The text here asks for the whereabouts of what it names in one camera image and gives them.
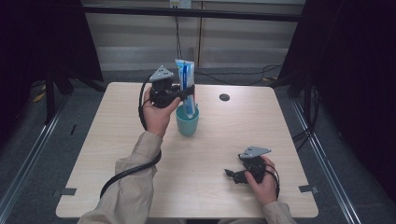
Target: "blue and white toothpaste tube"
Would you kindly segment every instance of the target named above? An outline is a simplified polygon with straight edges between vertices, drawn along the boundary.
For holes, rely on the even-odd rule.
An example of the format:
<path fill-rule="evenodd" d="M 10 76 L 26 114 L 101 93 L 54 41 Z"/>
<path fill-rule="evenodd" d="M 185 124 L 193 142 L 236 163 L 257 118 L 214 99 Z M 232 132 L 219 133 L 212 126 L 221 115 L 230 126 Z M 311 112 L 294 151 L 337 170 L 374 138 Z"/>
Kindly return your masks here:
<path fill-rule="evenodd" d="M 179 59 L 176 59 L 175 61 L 178 68 L 178 77 L 180 78 L 180 90 L 183 91 L 194 84 L 194 62 Z M 183 101 L 183 108 L 187 117 L 192 119 L 192 116 L 195 114 L 193 95 L 189 95 L 187 99 Z"/>

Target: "person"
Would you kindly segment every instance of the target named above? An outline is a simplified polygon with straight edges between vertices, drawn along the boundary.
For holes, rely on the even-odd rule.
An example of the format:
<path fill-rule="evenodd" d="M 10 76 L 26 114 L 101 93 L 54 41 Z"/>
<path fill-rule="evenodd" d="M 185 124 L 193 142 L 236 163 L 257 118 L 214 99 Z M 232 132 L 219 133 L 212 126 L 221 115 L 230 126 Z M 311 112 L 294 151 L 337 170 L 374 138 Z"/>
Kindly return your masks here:
<path fill-rule="evenodd" d="M 176 98 L 168 107 L 157 108 L 149 101 L 149 89 L 144 94 L 143 111 L 147 130 L 143 132 L 133 149 L 132 154 L 116 161 L 116 174 L 153 161 L 160 152 L 171 113 L 180 103 Z M 267 157 L 262 158 L 275 167 Z M 110 185 L 100 199 L 96 208 L 84 214 L 78 224 L 85 223 L 145 223 L 153 197 L 153 177 L 156 167 L 128 175 Z M 268 223 L 295 223 L 290 215 L 287 204 L 276 199 L 275 180 L 265 175 L 263 181 L 257 184 L 253 176 L 246 172 L 246 178 L 252 191 L 263 205 L 263 215 Z M 240 220 L 221 220 L 220 223 L 237 223 Z"/>

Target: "table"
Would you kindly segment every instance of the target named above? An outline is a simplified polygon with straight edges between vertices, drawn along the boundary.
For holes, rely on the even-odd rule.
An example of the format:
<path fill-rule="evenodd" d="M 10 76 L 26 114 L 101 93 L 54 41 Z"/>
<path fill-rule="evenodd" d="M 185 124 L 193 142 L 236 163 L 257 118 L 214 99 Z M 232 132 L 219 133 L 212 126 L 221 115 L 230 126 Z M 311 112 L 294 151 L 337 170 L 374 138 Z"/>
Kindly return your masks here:
<path fill-rule="evenodd" d="M 100 104 L 67 188 L 58 217 L 80 217 L 99 201 L 102 186 L 114 175 L 115 162 L 131 154 L 144 131 L 137 116 L 141 83 L 111 83 Z M 249 185 L 236 185 L 224 169 L 243 170 L 237 154 L 248 146 L 268 147 L 267 156 L 280 176 L 281 202 L 293 217 L 315 217 L 318 208 L 274 90 L 266 87 L 196 85 L 200 109 L 197 131 L 185 137 L 177 130 L 175 112 L 163 139 L 163 157 L 154 177 L 149 217 L 262 217 Z M 230 95 L 223 102 L 219 96 Z"/>

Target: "teal cup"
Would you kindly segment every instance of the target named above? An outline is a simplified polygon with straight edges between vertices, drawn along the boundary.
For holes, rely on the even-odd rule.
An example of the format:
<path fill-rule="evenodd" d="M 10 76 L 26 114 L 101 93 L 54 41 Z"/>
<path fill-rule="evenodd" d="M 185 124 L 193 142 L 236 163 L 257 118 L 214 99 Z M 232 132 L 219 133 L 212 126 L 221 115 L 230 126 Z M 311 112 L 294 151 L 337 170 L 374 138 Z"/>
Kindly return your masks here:
<path fill-rule="evenodd" d="M 195 114 L 189 119 L 184 113 L 183 105 L 180 105 L 176 110 L 176 119 L 178 131 L 184 136 L 191 136 L 195 133 L 198 125 L 199 110 L 195 107 Z"/>

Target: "beige jacket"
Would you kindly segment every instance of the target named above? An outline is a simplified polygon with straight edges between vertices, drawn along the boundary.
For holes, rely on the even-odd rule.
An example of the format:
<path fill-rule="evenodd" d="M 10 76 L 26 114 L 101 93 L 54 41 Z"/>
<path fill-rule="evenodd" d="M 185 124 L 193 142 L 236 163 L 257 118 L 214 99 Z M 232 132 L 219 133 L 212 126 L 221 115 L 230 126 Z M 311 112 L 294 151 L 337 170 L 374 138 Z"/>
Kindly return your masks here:
<path fill-rule="evenodd" d="M 116 174 L 154 160 L 163 143 L 161 137 L 144 132 L 131 156 L 116 162 Z M 155 167 L 128 175 L 108 187 L 96 208 L 84 214 L 78 223 L 145 223 L 153 196 Z M 263 208 L 268 223 L 295 223 L 285 203 L 269 203 Z"/>

